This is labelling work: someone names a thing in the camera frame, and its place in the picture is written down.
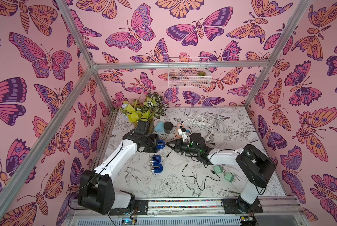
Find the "orange power strip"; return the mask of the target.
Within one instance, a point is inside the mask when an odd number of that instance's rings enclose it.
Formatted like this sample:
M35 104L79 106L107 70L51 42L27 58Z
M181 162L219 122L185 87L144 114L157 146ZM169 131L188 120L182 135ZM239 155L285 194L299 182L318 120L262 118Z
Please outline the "orange power strip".
M183 141L187 141L188 139L187 130L182 123L178 123L177 125L175 139L182 139Z

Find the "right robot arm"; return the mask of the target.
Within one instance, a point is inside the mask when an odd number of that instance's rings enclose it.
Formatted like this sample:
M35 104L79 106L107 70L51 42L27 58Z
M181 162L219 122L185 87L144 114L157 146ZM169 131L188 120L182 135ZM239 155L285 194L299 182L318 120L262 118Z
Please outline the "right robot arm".
M206 145L200 133L193 133L188 141L182 138L165 144L180 154L192 155L204 166L228 165L240 170L247 178L243 191L235 204L239 212L248 213L252 210L258 196L262 195L276 169L276 165L263 152L252 144L247 144L240 150L214 148Z

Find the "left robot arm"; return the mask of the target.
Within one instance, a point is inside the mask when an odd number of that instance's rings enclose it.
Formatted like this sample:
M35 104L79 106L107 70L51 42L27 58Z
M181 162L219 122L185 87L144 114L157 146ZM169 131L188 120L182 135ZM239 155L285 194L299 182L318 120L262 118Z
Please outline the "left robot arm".
M102 215L111 210L132 213L135 196L129 192L115 191L114 181L126 162L141 148L144 153L158 152L159 136L152 131L151 123L139 120L137 126L122 137L117 149L94 170L81 176L78 205Z

